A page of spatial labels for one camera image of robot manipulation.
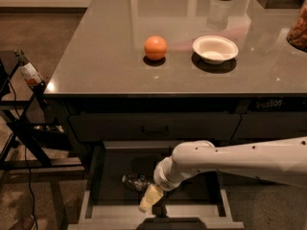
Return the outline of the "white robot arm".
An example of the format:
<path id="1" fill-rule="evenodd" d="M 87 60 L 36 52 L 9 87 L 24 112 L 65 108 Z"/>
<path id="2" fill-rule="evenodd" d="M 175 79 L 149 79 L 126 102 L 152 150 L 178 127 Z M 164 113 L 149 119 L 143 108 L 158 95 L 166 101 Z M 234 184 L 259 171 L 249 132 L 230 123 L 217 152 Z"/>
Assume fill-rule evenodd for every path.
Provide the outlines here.
<path id="1" fill-rule="evenodd" d="M 153 184 L 141 199 L 139 211 L 151 210 L 165 192 L 184 180 L 214 171 L 307 187 L 307 138 L 219 148 L 209 141 L 180 143 L 156 165 Z"/>

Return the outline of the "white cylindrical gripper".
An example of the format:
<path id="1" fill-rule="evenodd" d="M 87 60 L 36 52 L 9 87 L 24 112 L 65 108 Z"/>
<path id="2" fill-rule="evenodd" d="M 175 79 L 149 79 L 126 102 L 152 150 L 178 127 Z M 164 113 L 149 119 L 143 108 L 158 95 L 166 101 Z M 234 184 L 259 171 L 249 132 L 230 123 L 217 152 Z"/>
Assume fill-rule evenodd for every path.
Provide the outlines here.
<path id="1" fill-rule="evenodd" d="M 171 157 L 160 161 L 153 171 L 153 181 L 142 197 L 138 209 L 146 213 L 163 197 L 163 191 L 170 192 L 177 188 L 180 183 L 189 178 L 189 174 L 177 169 Z"/>

